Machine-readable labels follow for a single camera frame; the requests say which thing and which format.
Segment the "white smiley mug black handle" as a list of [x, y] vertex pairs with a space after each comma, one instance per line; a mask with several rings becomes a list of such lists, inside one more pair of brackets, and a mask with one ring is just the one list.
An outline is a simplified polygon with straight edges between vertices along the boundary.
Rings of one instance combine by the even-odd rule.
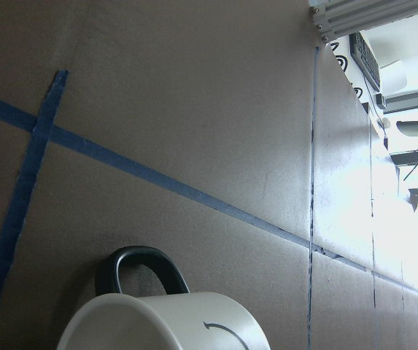
[[[121, 264], [143, 265], [165, 295], [133, 297], [120, 285]], [[58, 349], [269, 349], [248, 310], [226, 295], [191, 292], [161, 250], [126, 246], [96, 269], [96, 296], [73, 315]]]

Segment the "black keyboard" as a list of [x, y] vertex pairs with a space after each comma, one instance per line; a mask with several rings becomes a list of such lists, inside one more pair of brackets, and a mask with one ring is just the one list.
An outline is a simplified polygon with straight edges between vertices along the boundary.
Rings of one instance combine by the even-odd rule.
[[349, 35], [349, 49], [352, 58], [365, 78], [371, 83], [373, 89], [380, 91], [379, 65], [361, 33], [356, 32]]

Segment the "aluminium frame post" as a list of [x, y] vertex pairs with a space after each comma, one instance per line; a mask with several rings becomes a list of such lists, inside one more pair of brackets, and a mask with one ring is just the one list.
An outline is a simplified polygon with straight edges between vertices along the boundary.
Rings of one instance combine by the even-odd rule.
[[324, 42], [418, 15], [418, 1], [323, 1], [310, 7]]

